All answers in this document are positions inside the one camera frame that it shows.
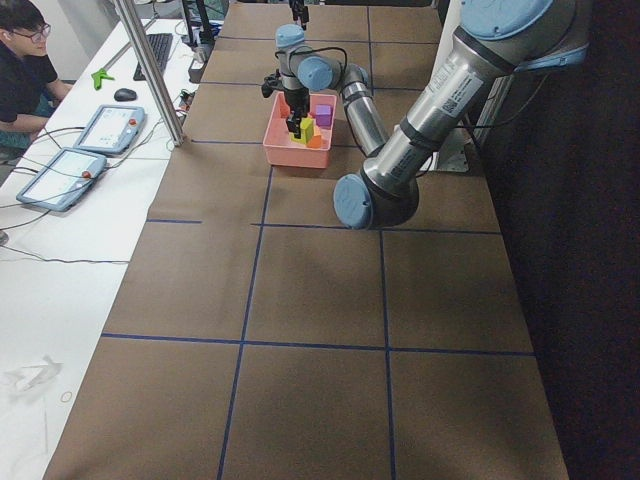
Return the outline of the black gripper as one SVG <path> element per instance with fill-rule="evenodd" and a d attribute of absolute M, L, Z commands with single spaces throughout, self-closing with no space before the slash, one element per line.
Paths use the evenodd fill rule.
<path fill-rule="evenodd" d="M 307 14 L 308 8 L 305 4 L 304 0 L 289 0 L 289 7 L 292 11 L 293 15 L 299 15 L 298 23 L 301 27 L 305 27 L 307 25 Z"/>
<path fill-rule="evenodd" d="M 300 139 L 302 118 L 306 117 L 310 110 L 309 90 L 307 88 L 285 89 L 284 98 L 290 110 L 286 119 L 287 129 L 294 139 Z"/>

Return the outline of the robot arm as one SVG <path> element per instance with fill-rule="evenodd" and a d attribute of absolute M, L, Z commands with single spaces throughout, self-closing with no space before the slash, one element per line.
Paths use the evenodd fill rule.
<path fill-rule="evenodd" d="M 409 220 L 419 204 L 416 175 L 441 149 L 481 92 L 515 72 L 557 70 L 581 63 L 588 47 L 589 1 L 464 1 L 448 57 L 393 132 L 374 105 L 364 70 L 309 47 L 302 26 L 275 34 L 277 72 L 262 93 L 283 92 L 290 132 L 301 131 L 310 94 L 340 94 L 354 140 L 366 159 L 360 171 L 338 180 L 333 204 L 352 229 L 391 227 Z"/>

